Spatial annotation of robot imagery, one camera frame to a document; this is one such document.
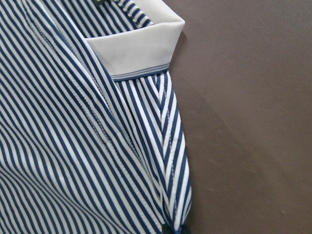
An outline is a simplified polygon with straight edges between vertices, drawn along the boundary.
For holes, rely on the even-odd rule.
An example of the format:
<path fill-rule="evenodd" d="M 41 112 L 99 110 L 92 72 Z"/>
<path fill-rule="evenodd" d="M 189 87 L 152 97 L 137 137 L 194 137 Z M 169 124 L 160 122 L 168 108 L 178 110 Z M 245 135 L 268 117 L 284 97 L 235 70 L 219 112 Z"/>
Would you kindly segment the blue white striped polo shirt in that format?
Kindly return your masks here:
<path fill-rule="evenodd" d="M 161 0 L 1 1 L 1 233 L 189 233 L 184 24 Z"/>

